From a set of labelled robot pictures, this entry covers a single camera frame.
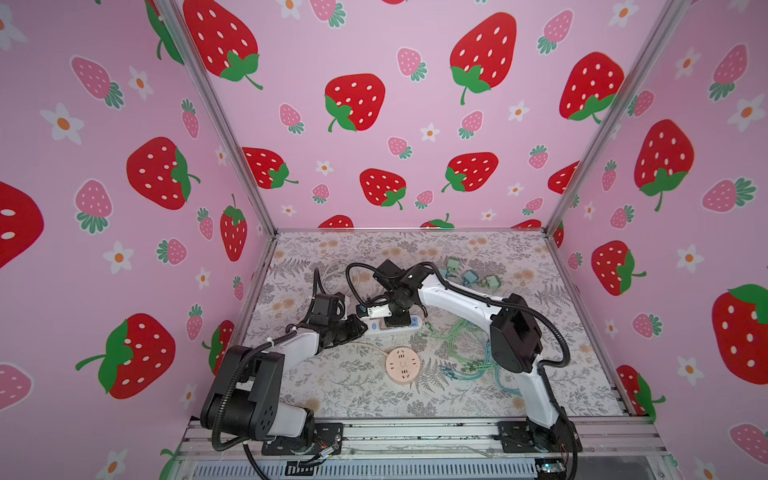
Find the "pink wallpaper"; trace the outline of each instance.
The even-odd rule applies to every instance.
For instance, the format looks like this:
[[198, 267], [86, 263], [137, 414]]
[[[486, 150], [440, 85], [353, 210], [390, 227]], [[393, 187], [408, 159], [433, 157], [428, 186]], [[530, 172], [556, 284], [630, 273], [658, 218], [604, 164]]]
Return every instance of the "pink wallpaper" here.
[[177, 1], [292, 228], [546, 223], [664, 4]]
[[768, 478], [767, 18], [692, 5], [564, 220], [624, 388], [688, 479]]
[[0, 5], [0, 477], [166, 478], [266, 236], [151, 3], [39, 7]]

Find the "pink strawberry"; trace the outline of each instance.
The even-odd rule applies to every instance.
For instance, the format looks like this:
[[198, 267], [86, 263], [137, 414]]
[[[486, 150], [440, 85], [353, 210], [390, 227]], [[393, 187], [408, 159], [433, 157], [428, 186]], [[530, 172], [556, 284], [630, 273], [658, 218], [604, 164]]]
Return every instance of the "pink strawberry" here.
[[184, 126], [187, 128], [190, 137], [197, 138], [197, 134], [200, 132], [200, 122], [197, 120], [197, 115], [192, 102], [189, 98], [185, 98], [181, 102], [181, 121], [184, 122]]
[[175, 238], [170, 240], [163, 239], [157, 245], [157, 259], [163, 263], [170, 263], [171, 265], [178, 265], [187, 258], [187, 248]]
[[197, 221], [200, 222], [200, 233], [203, 234], [205, 240], [212, 240], [214, 238], [214, 219], [208, 214], [208, 210], [200, 208], [197, 211]]
[[659, 321], [659, 317], [654, 316], [653, 313], [648, 315], [641, 313], [632, 320], [632, 328], [634, 328], [634, 331], [640, 333], [641, 336], [644, 336], [647, 339], [652, 339], [654, 336], [661, 335], [662, 325], [663, 323]]
[[627, 223], [632, 223], [634, 218], [634, 208], [631, 205], [624, 205], [624, 208], [617, 208], [613, 215], [611, 215], [611, 226], [613, 228], [624, 228]]
[[330, 197], [330, 195], [331, 193], [328, 190], [328, 185], [320, 184], [312, 189], [312, 200], [314, 200], [315, 203], [321, 205], [324, 204], [328, 201], [328, 197]]
[[734, 207], [743, 207], [755, 198], [757, 187], [752, 180], [740, 178], [734, 183], [726, 178], [717, 182], [701, 199], [701, 204], [707, 210], [719, 214], [731, 211]]
[[710, 100], [719, 101], [736, 90], [734, 82], [746, 71], [746, 45], [731, 48], [712, 74], [715, 82], [710, 86]]
[[416, 208], [419, 210], [424, 210], [429, 206], [434, 197], [435, 196], [432, 194], [431, 190], [424, 190], [418, 196], [416, 196], [416, 202], [414, 205], [416, 205]]
[[93, 98], [103, 100], [109, 108], [120, 110], [125, 104], [120, 85], [110, 82], [107, 71], [93, 60], [78, 55], [70, 59], [72, 71]]
[[458, 135], [462, 140], [469, 140], [475, 136], [475, 132], [480, 130], [480, 127], [482, 127], [482, 112], [480, 110], [473, 111], [462, 120], [462, 127], [459, 128]]
[[744, 453], [758, 462], [768, 465], [768, 432], [751, 423], [742, 423], [730, 430], [730, 438]]
[[200, 330], [203, 328], [203, 308], [196, 303], [189, 311], [189, 318], [187, 319], [187, 337], [190, 341], [194, 341], [200, 334]]
[[614, 186], [616, 181], [616, 162], [611, 159], [605, 164], [605, 172], [603, 173], [603, 191], [609, 191]]
[[531, 158], [528, 159], [528, 164], [530, 164], [536, 170], [544, 168], [547, 160], [549, 160], [549, 154], [547, 153], [547, 148], [544, 145], [536, 145], [536, 147], [531, 150], [530, 155]]
[[408, 146], [408, 142], [402, 138], [390, 137], [386, 143], [392, 155], [399, 156], [400, 158], [409, 158], [413, 155], [413, 150]]
[[280, 105], [280, 121], [288, 127], [288, 131], [294, 135], [304, 132], [304, 124], [301, 123], [301, 115], [295, 108], [288, 104]]
[[0, 362], [0, 412], [26, 399], [34, 384], [32, 377], [21, 367]]

